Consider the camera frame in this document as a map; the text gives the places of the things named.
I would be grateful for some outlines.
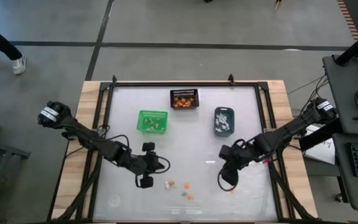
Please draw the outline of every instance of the desk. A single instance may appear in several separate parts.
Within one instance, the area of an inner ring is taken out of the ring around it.
[[[208,81],[216,83],[228,83],[229,81]],[[290,104],[287,98],[287,92],[285,90],[284,82],[281,80],[275,81],[246,81],[246,82],[267,82],[270,99],[272,103],[272,108],[274,111],[275,122],[277,126],[282,126],[285,123],[292,120],[292,114],[290,109]],[[99,94],[99,89],[101,82],[85,82],[80,102],[78,105],[76,118],[79,122],[85,125],[88,128],[92,128],[94,114],[96,111],[96,104]],[[106,108],[107,94],[104,94],[101,103],[101,110],[99,123],[103,120],[104,109]],[[267,107],[267,102],[262,97],[262,105],[264,108]],[[269,115],[267,114],[268,110],[264,110],[264,117],[267,124],[271,124]],[[76,141],[72,141],[68,144],[67,153],[78,149],[80,145]],[[63,163],[63,169],[61,176],[59,177],[57,191],[55,192],[54,199],[52,201],[51,210],[49,218],[59,217],[69,206],[72,200],[77,195],[80,187],[81,180],[83,177],[84,164],[86,160],[87,150],[81,150],[75,154],[72,154],[67,160]],[[285,168],[287,171],[287,177],[289,181],[290,188],[295,194],[300,203],[307,209],[309,213],[313,216],[317,216],[316,208],[314,205],[313,195],[311,193],[308,176],[305,169],[305,164],[303,162],[302,154],[299,150],[288,147],[284,150],[283,158],[285,162]],[[85,206],[83,208],[83,217],[86,217],[88,212],[88,207],[90,204],[90,190],[85,198]],[[280,192],[280,201],[283,208],[284,217],[288,216],[288,210],[286,209],[286,201],[283,194]]]

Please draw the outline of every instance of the wooden table frame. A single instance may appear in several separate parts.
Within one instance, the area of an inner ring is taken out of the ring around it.
[[[99,124],[107,124],[109,119],[109,109],[111,107],[112,90],[114,87],[125,86],[254,86],[260,121],[263,128],[276,128],[282,126],[293,119],[284,82],[274,81],[173,81],[173,82],[117,82],[115,77],[112,82],[85,82],[80,103],[76,114],[76,119],[88,128],[96,129]],[[67,147],[67,154],[79,148],[78,141],[70,141]],[[71,201],[76,197],[90,172],[96,167],[100,169],[101,156],[97,152],[78,151],[65,159],[59,181],[50,207],[48,220],[59,217]],[[308,181],[308,176],[303,162],[301,151],[288,147],[284,153],[278,155],[276,168],[280,171],[283,179],[289,184],[291,191],[313,216],[317,216],[313,196]],[[294,212],[286,196],[280,187],[272,180],[273,196],[278,218],[299,217]],[[94,203],[96,200],[98,181],[94,183],[81,202],[75,215],[72,218],[92,220]]]

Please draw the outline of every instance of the black basket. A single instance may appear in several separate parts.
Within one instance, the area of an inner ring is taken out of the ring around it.
[[[197,108],[200,103],[198,101],[198,90],[197,89],[193,89],[193,90],[171,90],[170,91],[170,95],[171,95],[171,108],[175,109],[175,110],[182,110],[182,109],[195,109]],[[175,107],[175,98],[194,98],[194,101],[191,103],[191,106],[189,107]]]

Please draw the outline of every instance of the green basket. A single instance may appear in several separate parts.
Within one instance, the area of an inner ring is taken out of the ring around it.
[[[137,129],[147,133],[165,133],[167,130],[168,112],[139,111]]]

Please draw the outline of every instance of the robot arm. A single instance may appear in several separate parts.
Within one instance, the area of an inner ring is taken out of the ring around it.
[[[140,180],[142,188],[153,186],[153,179],[148,176],[149,174],[166,172],[170,168],[168,160],[152,152],[154,143],[144,144],[142,150],[146,151],[146,155],[133,155],[129,145],[102,138],[96,131],[83,126],[71,115],[70,108],[63,103],[49,101],[38,115],[38,123],[46,128],[64,129],[66,132],[62,133],[62,136],[66,138],[68,135],[76,136],[82,146],[98,151],[107,161],[118,167],[125,167],[136,176],[143,175],[144,178]],[[163,164],[159,163],[159,158],[166,160],[168,167],[164,171],[156,172],[156,170],[165,168]]]
[[[334,120],[336,115],[335,108],[327,100],[316,98],[310,101],[301,115],[281,128],[258,134],[248,141],[239,139],[231,147],[223,145],[219,157],[226,163],[218,175],[219,186],[221,175],[223,180],[233,186],[227,191],[234,189],[239,179],[237,170],[248,166],[251,161],[259,162],[271,158],[276,151],[282,153],[294,135],[313,123],[327,124]]]

